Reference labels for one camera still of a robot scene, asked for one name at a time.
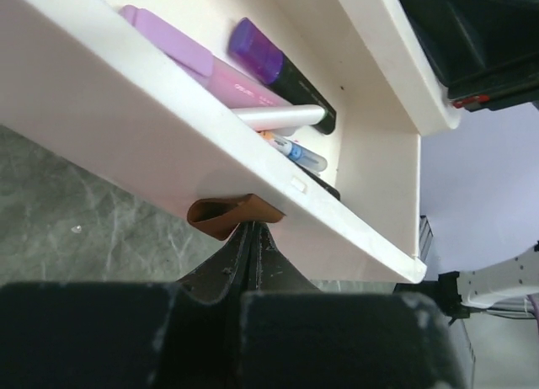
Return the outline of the white green-tipped marker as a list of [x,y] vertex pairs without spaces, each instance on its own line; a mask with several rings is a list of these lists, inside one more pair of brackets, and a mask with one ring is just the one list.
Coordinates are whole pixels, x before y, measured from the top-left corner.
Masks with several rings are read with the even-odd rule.
[[316,125],[326,115],[324,108],[313,104],[232,109],[232,112],[255,131],[296,129]]

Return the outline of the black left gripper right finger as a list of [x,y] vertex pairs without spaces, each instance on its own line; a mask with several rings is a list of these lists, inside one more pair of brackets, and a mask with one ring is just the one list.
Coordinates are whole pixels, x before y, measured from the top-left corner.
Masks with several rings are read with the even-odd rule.
[[465,387],[448,323],[428,296],[265,288],[269,230],[243,230],[253,281],[240,302],[242,388]]

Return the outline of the white drawer organizer box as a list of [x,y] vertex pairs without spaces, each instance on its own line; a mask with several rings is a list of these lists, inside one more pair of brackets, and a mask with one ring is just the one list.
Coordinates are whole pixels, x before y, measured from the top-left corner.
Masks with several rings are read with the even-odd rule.
[[450,106],[401,3],[379,0],[375,12],[378,66],[418,133],[456,129],[461,115]]

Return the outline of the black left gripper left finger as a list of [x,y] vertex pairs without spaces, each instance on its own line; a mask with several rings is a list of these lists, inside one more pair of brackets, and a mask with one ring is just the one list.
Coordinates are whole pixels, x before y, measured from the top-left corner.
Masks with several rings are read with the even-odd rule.
[[4,388],[235,388],[241,225],[174,282],[19,282],[1,289]]

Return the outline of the blue capped white marker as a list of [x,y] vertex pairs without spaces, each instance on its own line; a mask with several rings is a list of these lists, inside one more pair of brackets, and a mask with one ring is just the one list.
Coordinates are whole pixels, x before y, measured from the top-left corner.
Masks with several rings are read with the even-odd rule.
[[282,155],[304,168],[319,173],[328,167],[328,162],[324,157],[283,136],[271,131],[261,131],[259,135]]

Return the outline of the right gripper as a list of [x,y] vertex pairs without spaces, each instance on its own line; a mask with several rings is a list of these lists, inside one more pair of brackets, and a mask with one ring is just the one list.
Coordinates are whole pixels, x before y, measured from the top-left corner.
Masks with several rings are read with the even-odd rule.
[[538,104],[538,0],[399,0],[457,109]]

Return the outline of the purple black highlighter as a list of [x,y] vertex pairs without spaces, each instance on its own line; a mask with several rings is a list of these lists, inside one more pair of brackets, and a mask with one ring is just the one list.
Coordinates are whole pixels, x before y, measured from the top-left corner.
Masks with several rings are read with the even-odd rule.
[[294,105],[315,104],[325,110],[313,127],[324,135],[335,131],[337,112],[300,69],[250,19],[233,29],[227,51],[243,69]]

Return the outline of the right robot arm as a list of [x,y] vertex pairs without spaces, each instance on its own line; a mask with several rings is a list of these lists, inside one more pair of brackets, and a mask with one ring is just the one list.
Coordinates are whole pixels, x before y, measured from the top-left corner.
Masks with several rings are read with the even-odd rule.
[[[398,74],[406,51],[446,87],[449,109],[503,109],[538,96],[538,0],[339,0],[391,85],[419,85]],[[383,113],[372,91],[358,105],[361,124],[339,159],[345,199],[386,237],[403,198],[419,180],[418,134],[391,131],[404,104]],[[243,297],[241,356],[247,388],[463,388],[466,380],[449,321],[490,309],[504,296],[538,290],[538,248],[474,271],[400,284],[391,295],[315,290],[276,250],[260,252],[259,288]]]

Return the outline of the pink pen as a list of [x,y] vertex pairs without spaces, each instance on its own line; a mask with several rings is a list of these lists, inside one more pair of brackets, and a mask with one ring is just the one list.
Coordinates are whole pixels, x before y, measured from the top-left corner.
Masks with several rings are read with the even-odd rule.
[[229,109],[291,107],[289,102],[217,58],[156,14],[133,5],[120,8],[119,14]]

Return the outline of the pink black highlighter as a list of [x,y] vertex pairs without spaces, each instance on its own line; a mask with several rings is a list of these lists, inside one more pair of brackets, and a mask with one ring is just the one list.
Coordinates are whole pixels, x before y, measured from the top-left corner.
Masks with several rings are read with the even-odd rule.
[[310,174],[310,177],[318,184],[320,185],[324,190],[326,190],[329,194],[331,194],[336,200],[341,199],[340,192],[336,190],[335,187],[331,186],[330,184],[323,181],[321,178],[319,178],[317,175]]

